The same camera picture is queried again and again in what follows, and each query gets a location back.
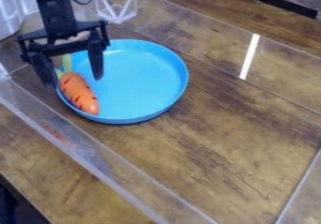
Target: blue plate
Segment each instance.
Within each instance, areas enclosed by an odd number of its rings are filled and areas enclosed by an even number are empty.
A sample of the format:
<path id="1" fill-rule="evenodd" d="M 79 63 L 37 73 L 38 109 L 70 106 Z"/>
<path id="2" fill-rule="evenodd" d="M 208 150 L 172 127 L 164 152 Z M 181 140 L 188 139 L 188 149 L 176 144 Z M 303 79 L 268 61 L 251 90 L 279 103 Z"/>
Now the blue plate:
<path id="1" fill-rule="evenodd" d="M 73 71 L 79 72 L 97 95 L 101 113 L 78 110 L 59 91 L 66 104 L 86 118 L 107 124 L 132 124 L 162 114 L 182 96 L 189 71 L 181 57 L 164 46 L 134 39 L 117 39 L 105 51 L 105 76 L 91 74 L 89 53 L 71 56 Z"/>

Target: orange carrot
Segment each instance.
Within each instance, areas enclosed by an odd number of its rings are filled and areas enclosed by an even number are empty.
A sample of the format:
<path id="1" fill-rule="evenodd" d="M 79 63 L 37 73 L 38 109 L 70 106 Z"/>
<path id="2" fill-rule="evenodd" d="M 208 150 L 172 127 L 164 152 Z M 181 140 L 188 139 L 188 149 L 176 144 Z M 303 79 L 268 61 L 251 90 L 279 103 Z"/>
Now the orange carrot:
<path id="1" fill-rule="evenodd" d="M 81 74 L 67 72 L 61 79 L 59 88 L 74 107 L 94 115 L 99 113 L 95 94 Z"/>

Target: black mechanism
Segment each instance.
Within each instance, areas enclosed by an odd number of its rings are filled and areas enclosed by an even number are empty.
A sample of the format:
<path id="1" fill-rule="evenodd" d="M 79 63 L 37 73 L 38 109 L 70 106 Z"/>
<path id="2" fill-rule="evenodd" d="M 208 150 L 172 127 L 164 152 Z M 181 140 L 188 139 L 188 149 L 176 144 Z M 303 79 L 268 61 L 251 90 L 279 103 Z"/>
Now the black mechanism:
<path id="1" fill-rule="evenodd" d="M 47 87 L 55 88 L 58 78 L 54 71 L 51 56 L 89 50 L 90 66 L 97 80 L 103 77 L 103 50 L 110 46 L 105 21 L 79 22 L 75 20 L 71 0 L 37 0 L 43 19 L 45 29 L 18 37 L 22 59 L 33 64 L 37 74 Z M 87 40 L 55 45 L 58 39 L 77 37 L 90 31 Z M 41 44 L 37 39 L 47 39 Z"/>

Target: plastic carrot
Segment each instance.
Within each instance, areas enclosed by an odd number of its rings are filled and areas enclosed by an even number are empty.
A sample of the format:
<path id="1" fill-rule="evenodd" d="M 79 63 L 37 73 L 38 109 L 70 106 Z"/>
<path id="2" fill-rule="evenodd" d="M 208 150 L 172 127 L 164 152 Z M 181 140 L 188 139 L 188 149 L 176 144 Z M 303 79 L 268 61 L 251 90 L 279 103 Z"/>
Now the plastic carrot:
<path id="1" fill-rule="evenodd" d="M 69 66 L 67 70 L 71 70 L 69 57 L 63 58 L 65 69 L 66 66 Z M 57 74 L 61 79 L 61 91 L 74 107 L 83 112 L 97 115 L 99 113 L 98 99 L 82 75 L 73 71 L 65 73 L 59 69 L 57 69 Z"/>

